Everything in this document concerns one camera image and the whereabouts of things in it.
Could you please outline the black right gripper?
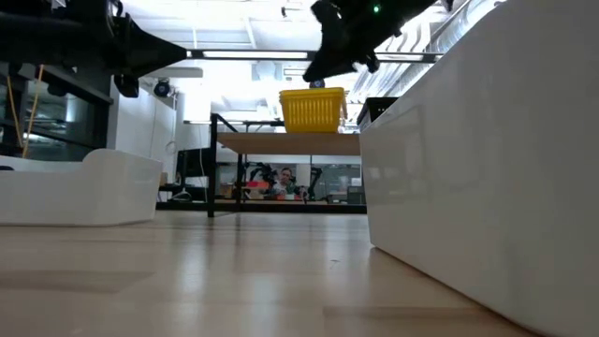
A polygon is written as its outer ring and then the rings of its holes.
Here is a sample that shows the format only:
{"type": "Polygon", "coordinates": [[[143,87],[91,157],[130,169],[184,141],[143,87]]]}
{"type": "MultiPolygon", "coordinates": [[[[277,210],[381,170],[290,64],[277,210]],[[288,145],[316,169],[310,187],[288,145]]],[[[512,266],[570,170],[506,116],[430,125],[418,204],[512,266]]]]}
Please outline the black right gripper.
{"type": "Polygon", "coordinates": [[[302,78],[306,82],[380,67],[375,49],[438,0],[316,0],[312,13],[321,24],[322,41],[302,78]]]}

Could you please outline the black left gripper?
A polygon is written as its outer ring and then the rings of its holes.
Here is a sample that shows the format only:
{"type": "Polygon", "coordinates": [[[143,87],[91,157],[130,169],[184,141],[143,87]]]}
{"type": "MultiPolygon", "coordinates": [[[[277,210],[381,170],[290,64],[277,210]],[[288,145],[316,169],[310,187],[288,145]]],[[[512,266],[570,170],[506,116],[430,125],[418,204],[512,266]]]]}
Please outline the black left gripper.
{"type": "Polygon", "coordinates": [[[0,11],[0,61],[98,67],[115,76],[121,95],[139,95],[139,77],[187,58],[187,49],[149,34],[133,18],[103,22],[0,11]]]}

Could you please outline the yellow plastic mesh basket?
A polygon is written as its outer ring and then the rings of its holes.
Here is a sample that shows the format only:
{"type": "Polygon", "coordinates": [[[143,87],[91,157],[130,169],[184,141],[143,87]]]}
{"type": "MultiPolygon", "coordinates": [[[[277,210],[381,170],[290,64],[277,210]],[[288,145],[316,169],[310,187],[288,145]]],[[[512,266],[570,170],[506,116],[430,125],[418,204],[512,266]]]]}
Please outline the yellow plastic mesh basket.
{"type": "Polygon", "coordinates": [[[332,88],[305,88],[283,90],[280,95],[345,95],[343,87],[332,88]]]}
{"type": "Polygon", "coordinates": [[[279,95],[287,133],[336,134],[347,119],[345,95],[279,95]]]}

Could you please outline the black plastic mesh basket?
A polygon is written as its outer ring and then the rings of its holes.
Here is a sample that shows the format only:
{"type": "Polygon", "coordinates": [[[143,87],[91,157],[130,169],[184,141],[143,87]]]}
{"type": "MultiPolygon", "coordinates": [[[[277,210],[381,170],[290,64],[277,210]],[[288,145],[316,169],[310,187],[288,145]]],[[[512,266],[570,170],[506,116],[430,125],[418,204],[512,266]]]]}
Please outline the black plastic mesh basket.
{"type": "Polygon", "coordinates": [[[383,114],[395,101],[397,97],[369,97],[365,100],[357,118],[359,132],[383,114]]]}

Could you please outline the white glossy plastic bin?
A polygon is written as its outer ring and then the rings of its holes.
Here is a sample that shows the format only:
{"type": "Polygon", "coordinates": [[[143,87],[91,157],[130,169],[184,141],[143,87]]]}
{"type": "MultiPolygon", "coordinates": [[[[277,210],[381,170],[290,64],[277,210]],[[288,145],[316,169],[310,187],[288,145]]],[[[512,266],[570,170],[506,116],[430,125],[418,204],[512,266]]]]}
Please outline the white glossy plastic bin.
{"type": "Polygon", "coordinates": [[[161,162],[98,149],[79,162],[0,155],[0,226],[109,227],[150,221],[161,162]]]}
{"type": "Polygon", "coordinates": [[[374,246],[599,337],[599,0],[492,4],[359,140],[374,246]]]}

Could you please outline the white ceiling pipe bundle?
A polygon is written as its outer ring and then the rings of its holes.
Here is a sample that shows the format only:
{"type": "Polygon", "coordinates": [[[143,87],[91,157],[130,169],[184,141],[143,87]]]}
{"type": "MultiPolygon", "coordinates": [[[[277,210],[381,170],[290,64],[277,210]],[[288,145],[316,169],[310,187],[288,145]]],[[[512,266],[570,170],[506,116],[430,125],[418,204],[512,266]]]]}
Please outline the white ceiling pipe bundle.
{"type": "Polygon", "coordinates": [[[350,103],[361,103],[367,97],[386,96],[394,91],[401,75],[410,66],[433,63],[438,56],[431,55],[432,24],[408,23],[399,37],[390,37],[375,49],[380,68],[370,73],[363,66],[353,86],[347,92],[350,103]]]}

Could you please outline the dark glass partition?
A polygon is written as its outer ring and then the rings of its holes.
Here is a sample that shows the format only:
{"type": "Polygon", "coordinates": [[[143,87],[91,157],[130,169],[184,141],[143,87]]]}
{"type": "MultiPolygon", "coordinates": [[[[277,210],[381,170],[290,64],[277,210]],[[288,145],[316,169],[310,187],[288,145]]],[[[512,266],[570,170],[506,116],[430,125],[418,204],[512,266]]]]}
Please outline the dark glass partition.
{"type": "Polygon", "coordinates": [[[99,90],[55,66],[0,63],[0,152],[43,145],[92,150],[106,145],[110,87],[99,90]]]}

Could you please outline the black computer monitor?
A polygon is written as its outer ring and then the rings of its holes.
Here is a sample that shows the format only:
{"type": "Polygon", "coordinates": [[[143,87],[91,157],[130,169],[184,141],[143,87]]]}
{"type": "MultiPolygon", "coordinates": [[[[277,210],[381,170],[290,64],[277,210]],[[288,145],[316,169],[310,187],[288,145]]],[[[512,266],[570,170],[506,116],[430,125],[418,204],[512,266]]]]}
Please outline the black computer monitor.
{"type": "Polygon", "coordinates": [[[199,148],[178,151],[176,172],[181,176],[208,177],[213,167],[212,150],[199,148]]]}

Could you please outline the person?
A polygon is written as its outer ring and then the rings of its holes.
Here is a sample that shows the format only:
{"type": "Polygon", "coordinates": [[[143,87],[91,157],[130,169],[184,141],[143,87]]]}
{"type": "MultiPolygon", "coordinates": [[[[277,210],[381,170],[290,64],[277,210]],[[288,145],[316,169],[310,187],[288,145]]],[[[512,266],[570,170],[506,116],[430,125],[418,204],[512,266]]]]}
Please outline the person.
{"type": "Polygon", "coordinates": [[[289,195],[298,196],[300,194],[300,188],[297,186],[290,168],[283,168],[280,171],[279,178],[273,186],[273,193],[275,196],[284,197],[289,195]]]}

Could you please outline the wooden shelf with black frame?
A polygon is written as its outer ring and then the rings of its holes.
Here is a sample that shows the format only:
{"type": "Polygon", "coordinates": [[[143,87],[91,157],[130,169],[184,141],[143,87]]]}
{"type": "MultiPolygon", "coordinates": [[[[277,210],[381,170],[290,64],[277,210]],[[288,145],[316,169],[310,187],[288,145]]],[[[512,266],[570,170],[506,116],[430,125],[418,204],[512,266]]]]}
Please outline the wooden shelf with black frame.
{"type": "MultiPolygon", "coordinates": [[[[238,155],[237,181],[238,194],[233,205],[217,205],[215,200],[216,168],[209,169],[209,192],[207,196],[206,212],[209,218],[214,218],[217,211],[232,210],[233,212],[278,212],[270,210],[272,204],[249,205],[247,210],[241,205],[241,172],[244,154],[260,155],[329,155],[329,156],[359,156],[358,134],[289,134],[289,133],[240,133],[224,117],[217,113],[211,113],[210,117],[210,150],[211,161],[216,164],[217,144],[220,143],[238,155]],[[219,136],[218,124],[222,123],[230,133],[222,133],[219,136]]],[[[306,213],[339,213],[339,214],[366,214],[364,205],[342,205],[325,206],[316,204],[307,205],[303,210],[294,210],[292,205],[282,205],[283,210],[279,212],[306,212],[306,213]]]]}

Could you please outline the silver ventilation duct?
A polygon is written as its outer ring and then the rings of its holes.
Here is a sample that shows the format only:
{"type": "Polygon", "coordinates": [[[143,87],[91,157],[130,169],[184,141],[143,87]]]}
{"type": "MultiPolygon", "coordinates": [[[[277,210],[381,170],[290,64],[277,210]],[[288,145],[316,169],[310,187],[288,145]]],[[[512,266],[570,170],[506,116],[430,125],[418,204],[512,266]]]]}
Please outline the silver ventilation duct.
{"type": "Polygon", "coordinates": [[[432,35],[425,52],[445,53],[505,0],[466,0],[432,35]]]}

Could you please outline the black aluminium table frame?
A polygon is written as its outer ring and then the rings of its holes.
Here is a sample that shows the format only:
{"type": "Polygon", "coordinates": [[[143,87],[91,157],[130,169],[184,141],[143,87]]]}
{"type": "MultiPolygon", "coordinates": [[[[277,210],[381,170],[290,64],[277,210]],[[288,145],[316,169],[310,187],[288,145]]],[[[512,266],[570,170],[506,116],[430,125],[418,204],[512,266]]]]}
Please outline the black aluminium table frame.
{"type": "Polygon", "coordinates": [[[279,213],[324,213],[324,214],[366,214],[366,205],[326,204],[321,202],[273,201],[243,202],[218,200],[213,205],[203,202],[157,202],[158,211],[187,212],[279,212],[279,213]]]}

